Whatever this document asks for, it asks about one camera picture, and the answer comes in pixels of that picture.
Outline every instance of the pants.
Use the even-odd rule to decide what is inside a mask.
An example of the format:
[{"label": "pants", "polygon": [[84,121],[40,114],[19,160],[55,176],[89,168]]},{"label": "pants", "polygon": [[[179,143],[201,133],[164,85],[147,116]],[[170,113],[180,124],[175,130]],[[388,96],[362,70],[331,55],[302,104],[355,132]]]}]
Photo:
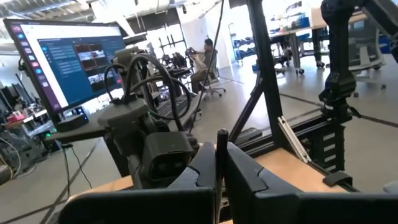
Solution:
[{"label": "pants", "polygon": [[[215,78],[214,73],[212,73],[212,72],[209,73],[209,76],[211,78]],[[205,81],[205,78],[206,78],[206,71],[195,72],[195,74],[191,75],[192,92],[199,93],[200,82]]]}]

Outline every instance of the man sitting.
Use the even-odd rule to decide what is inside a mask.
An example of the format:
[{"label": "man sitting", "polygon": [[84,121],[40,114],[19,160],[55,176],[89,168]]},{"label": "man sitting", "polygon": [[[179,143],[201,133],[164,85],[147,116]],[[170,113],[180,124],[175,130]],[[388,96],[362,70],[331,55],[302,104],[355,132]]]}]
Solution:
[{"label": "man sitting", "polygon": [[[210,65],[211,55],[215,51],[215,55],[213,58],[213,64]],[[203,61],[198,58],[198,54],[203,54]],[[191,85],[192,92],[198,93],[200,90],[200,82],[205,81],[207,70],[209,71],[209,76],[214,79],[215,77],[215,62],[217,59],[217,50],[213,49],[213,41],[211,39],[205,40],[205,51],[204,52],[196,52],[195,54],[191,54],[190,56],[196,63],[198,67],[198,71],[191,76]]]}]

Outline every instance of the monitor screen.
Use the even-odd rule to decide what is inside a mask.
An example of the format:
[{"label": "monitor screen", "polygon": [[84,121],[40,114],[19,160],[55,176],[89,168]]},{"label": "monitor screen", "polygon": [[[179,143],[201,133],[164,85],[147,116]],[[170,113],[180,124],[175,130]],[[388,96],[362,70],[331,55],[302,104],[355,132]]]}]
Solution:
[{"label": "monitor screen", "polygon": [[[124,49],[117,25],[4,20],[25,64],[53,111],[61,112],[105,93],[104,70]],[[118,74],[107,78],[120,87]]]}]

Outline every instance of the gray floor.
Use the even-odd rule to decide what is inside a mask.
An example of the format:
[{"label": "gray floor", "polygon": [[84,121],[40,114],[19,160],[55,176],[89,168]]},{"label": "gray floor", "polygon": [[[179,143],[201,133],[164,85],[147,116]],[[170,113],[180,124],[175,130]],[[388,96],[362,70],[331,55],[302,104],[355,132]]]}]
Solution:
[{"label": "gray floor", "polygon": [[[379,192],[385,183],[398,180],[398,124],[395,124],[398,123],[398,65],[389,55],[386,60],[385,67],[380,71],[370,71],[370,74],[387,83],[387,90],[382,91],[375,84],[358,83],[360,96],[350,98],[349,103],[366,117],[355,118],[345,124],[346,172],[354,177],[354,186],[365,192]],[[209,97],[203,102],[202,118],[196,122],[193,130],[201,142],[215,142],[218,129],[233,127],[256,80],[251,71],[253,61],[253,58],[248,58],[243,66],[233,65],[220,70],[222,79],[219,85],[226,88],[227,92],[221,98]],[[313,57],[303,58],[302,65],[304,77],[297,77],[293,70],[278,76],[284,115],[287,119],[294,119],[292,124],[318,115],[318,107],[312,102],[319,102],[318,94],[329,73],[328,69],[317,70]],[[246,127],[269,132],[268,126],[266,104],[261,98]],[[83,170],[94,187],[119,178],[102,140],[75,142],[74,146],[80,161],[85,163]],[[70,175],[74,176],[78,164],[71,150],[67,154]],[[52,204],[62,203],[66,199],[65,186],[63,155],[56,154],[39,164],[30,175],[0,187],[0,223],[44,223],[41,221],[46,216],[62,209],[62,204]],[[72,194],[87,189],[86,180],[81,173],[77,174],[71,186]]]}]

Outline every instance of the metal bracket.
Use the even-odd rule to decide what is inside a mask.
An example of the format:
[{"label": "metal bracket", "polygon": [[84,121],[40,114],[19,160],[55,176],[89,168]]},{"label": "metal bracket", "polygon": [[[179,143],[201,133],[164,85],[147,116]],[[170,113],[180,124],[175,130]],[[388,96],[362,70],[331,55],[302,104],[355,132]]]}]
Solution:
[{"label": "metal bracket", "polygon": [[301,145],[300,140],[297,138],[293,129],[287,123],[286,119],[283,116],[280,116],[278,117],[278,122],[279,122],[279,127],[281,128],[282,132],[285,134],[287,140],[292,146],[297,157],[305,163],[311,162],[312,160],[310,156],[304,149],[303,145]]}]

